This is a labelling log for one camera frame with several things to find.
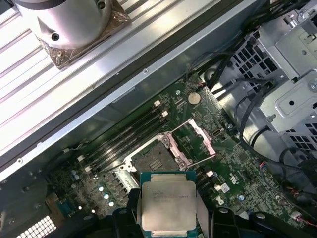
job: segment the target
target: screw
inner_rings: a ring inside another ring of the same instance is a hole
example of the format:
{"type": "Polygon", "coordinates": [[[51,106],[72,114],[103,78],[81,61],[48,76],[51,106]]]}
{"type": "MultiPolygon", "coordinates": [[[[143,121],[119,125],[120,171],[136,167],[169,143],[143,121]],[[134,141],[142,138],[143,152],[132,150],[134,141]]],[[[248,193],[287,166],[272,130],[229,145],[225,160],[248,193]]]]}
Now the screw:
{"type": "Polygon", "coordinates": [[[36,208],[37,210],[40,209],[40,208],[41,208],[40,203],[35,204],[35,208],[36,208]]]}
{"type": "Polygon", "coordinates": [[[311,80],[309,83],[308,83],[308,86],[310,87],[310,89],[313,91],[313,92],[317,92],[317,81],[316,80],[311,80]]]}
{"type": "Polygon", "coordinates": [[[9,219],[9,225],[12,225],[13,223],[15,222],[15,218],[14,217],[11,217],[10,219],[9,219]]]}
{"type": "Polygon", "coordinates": [[[262,213],[258,213],[258,214],[257,214],[257,218],[259,218],[259,219],[265,219],[265,215],[262,214],[262,213]]]}
{"type": "Polygon", "coordinates": [[[228,124],[227,129],[231,130],[233,128],[233,124],[228,124]]]}
{"type": "Polygon", "coordinates": [[[219,212],[221,213],[228,213],[228,210],[225,208],[219,208],[219,212]]]}
{"type": "Polygon", "coordinates": [[[53,34],[52,34],[52,40],[53,40],[53,41],[58,41],[58,40],[59,40],[59,34],[53,33],[53,34]]]}

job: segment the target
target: green circuit board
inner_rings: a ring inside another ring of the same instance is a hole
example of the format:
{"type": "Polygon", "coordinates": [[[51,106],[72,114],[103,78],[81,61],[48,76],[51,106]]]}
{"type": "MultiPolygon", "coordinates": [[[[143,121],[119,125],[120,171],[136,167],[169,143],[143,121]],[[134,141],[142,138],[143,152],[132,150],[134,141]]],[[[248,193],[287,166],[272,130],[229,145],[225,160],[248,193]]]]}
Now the green circuit board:
{"type": "MultiPolygon", "coordinates": [[[[198,90],[200,83],[200,78],[194,75],[186,82],[181,79],[172,84],[97,138],[85,148],[85,153],[89,154],[94,151],[101,143],[113,137],[127,124],[152,107],[155,101],[159,100],[163,104],[164,110],[168,112],[168,122],[160,128],[160,133],[172,131],[187,120],[193,119],[210,137],[216,156],[191,168],[193,170],[204,168],[206,172],[213,172],[212,184],[209,182],[208,186],[204,185],[204,189],[210,195],[210,200],[217,206],[227,206],[242,216],[249,212],[265,211],[295,227],[301,227],[302,224],[297,223],[290,217],[290,213],[294,210],[293,206],[287,202],[281,193],[270,190],[262,181],[256,158],[240,146],[237,130],[234,126],[231,128],[234,123],[218,104],[212,93],[208,89],[198,90]],[[193,92],[198,92],[200,95],[199,102],[195,105],[190,104],[188,98],[193,92]]],[[[172,135],[178,144],[179,150],[193,163],[210,156],[202,138],[195,133],[189,124],[183,125],[172,135]]],[[[125,205],[127,200],[126,193],[122,192],[124,187],[116,179],[113,171],[96,180],[85,175],[82,172],[83,169],[84,167],[74,158],[49,176],[49,184],[53,187],[53,190],[55,188],[55,192],[61,201],[71,201],[71,204],[88,203],[88,211],[93,206],[102,207],[103,212],[100,213],[102,216],[107,213],[110,207],[106,206],[107,203],[97,191],[97,186],[98,184],[105,184],[105,187],[111,193],[110,196],[118,201],[117,205],[125,205]],[[80,173],[78,180],[68,179],[71,170],[80,173]]],[[[267,170],[265,174],[272,186],[278,185],[267,170]]]]}

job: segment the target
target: ventilation grille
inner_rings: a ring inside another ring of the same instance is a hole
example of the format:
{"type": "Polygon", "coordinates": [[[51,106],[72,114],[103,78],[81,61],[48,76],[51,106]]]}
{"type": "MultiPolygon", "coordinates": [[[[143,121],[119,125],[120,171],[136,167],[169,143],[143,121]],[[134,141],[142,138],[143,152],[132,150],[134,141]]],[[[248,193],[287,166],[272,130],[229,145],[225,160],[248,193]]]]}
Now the ventilation grille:
{"type": "MultiPolygon", "coordinates": [[[[267,78],[267,75],[277,70],[267,53],[261,50],[255,37],[251,37],[233,58],[235,66],[245,78],[267,78]]],[[[259,84],[249,84],[255,92],[259,91],[259,84]]]]}
{"type": "Polygon", "coordinates": [[[289,147],[317,151],[317,118],[309,116],[285,132],[284,141],[289,147]]]}
{"type": "Polygon", "coordinates": [[[307,151],[316,150],[306,136],[290,136],[290,138],[298,148],[307,151]]]}
{"type": "Polygon", "coordinates": [[[17,238],[43,238],[56,229],[49,216],[41,219],[38,223],[27,229],[17,238]]]}

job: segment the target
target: metal frame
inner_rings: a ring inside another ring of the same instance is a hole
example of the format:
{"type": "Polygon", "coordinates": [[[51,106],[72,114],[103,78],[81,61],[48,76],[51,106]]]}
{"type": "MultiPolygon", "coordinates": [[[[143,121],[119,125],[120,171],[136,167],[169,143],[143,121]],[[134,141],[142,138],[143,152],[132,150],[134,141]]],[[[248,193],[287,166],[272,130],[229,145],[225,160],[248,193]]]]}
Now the metal frame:
{"type": "MultiPolygon", "coordinates": [[[[214,21],[213,23],[209,24],[204,29],[196,33],[194,36],[186,40],[184,43],[178,45],[174,50],[165,54],[159,60],[149,65],[146,69],[136,74],[128,82],[111,92],[104,99],[102,99],[93,107],[84,112],[82,115],[74,119],[71,123],[68,123],[58,132],[51,135],[48,139],[42,141],[41,143],[38,143],[36,148],[32,149],[30,152],[26,153],[20,158],[16,157],[16,160],[13,161],[13,164],[11,164],[7,169],[0,173],[0,181],[7,178],[10,174],[24,166],[26,163],[32,161],[34,158],[39,156],[37,160],[45,161],[45,159],[50,158],[52,154],[56,153],[61,148],[65,148],[70,144],[75,143],[76,140],[78,140],[78,134],[86,138],[96,138],[98,136],[98,133],[100,134],[102,131],[110,128],[120,119],[124,118],[132,110],[137,108],[139,105],[141,105],[153,95],[158,93],[160,90],[164,89],[166,86],[172,83],[173,80],[176,80],[181,75],[183,75],[186,70],[186,65],[188,63],[191,63],[203,52],[205,52],[206,50],[208,51],[219,49],[221,46],[223,46],[223,42],[227,42],[229,39],[232,39],[239,30],[240,24],[257,7],[257,3],[258,1],[256,0],[245,0],[222,16],[219,16],[219,14],[223,14],[224,12],[219,12],[219,9],[215,8],[213,10],[213,8],[211,8],[211,10],[214,11],[214,15],[218,17],[218,19],[212,19],[214,21]],[[107,118],[108,115],[113,115],[115,116],[115,118],[109,119],[107,118]],[[102,120],[96,120],[96,118],[98,117],[102,117],[102,120]],[[94,127],[95,130],[87,131],[87,128],[91,127],[94,127]]],[[[168,11],[165,13],[164,16],[161,17],[167,17],[172,13],[175,13],[177,15],[177,12],[182,12],[185,9],[193,10],[194,8],[192,2],[191,4],[189,4],[186,0],[182,1],[179,3],[179,5],[177,5],[177,7],[170,9],[170,11],[172,12],[168,11]]],[[[196,17],[202,11],[203,10],[200,9],[200,11],[192,15],[191,18],[196,17]]],[[[133,19],[134,23],[138,20],[135,19],[133,13],[130,14],[130,17],[133,19]]],[[[152,24],[157,26],[161,23],[156,19],[155,22],[152,22],[152,24]]],[[[129,42],[131,43],[136,40],[136,37],[137,36],[130,36],[129,42]]],[[[65,84],[61,85],[58,90],[61,90],[61,88],[64,88],[66,85],[68,86],[67,88],[72,88],[71,84],[73,84],[74,88],[79,85],[82,86],[81,83],[84,83],[83,81],[87,81],[87,78],[89,78],[89,74],[87,72],[89,72],[90,69],[96,69],[96,66],[100,65],[100,62],[102,60],[105,60],[105,58],[99,59],[97,63],[94,63],[89,68],[86,68],[86,70],[80,72],[81,76],[86,75],[87,77],[81,79],[76,76],[76,80],[73,80],[73,78],[69,79],[67,82],[65,82],[65,84]]],[[[97,71],[94,76],[100,75],[98,77],[101,77],[101,74],[101,72],[97,71]]]]}
{"type": "Polygon", "coordinates": [[[6,140],[0,141],[0,155],[219,1],[125,1],[122,7],[130,10],[143,3],[128,12],[132,24],[63,71],[53,66],[16,8],[1,15],[0,35],[6,37],[0,40],[0,134],[6,140]]]}

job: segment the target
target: cpu processor chip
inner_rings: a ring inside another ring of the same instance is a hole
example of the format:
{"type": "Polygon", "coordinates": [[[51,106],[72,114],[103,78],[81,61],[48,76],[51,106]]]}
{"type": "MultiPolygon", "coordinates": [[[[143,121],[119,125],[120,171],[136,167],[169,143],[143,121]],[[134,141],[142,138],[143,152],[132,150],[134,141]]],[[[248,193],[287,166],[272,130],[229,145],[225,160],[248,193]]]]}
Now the cpu processor chip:
{"type": "Polygon", "coordinates": [[[194,182],[168,179],[143,183],[143,230],[157,237],[182,236],[196,228],[196,221],[194,182]]]}

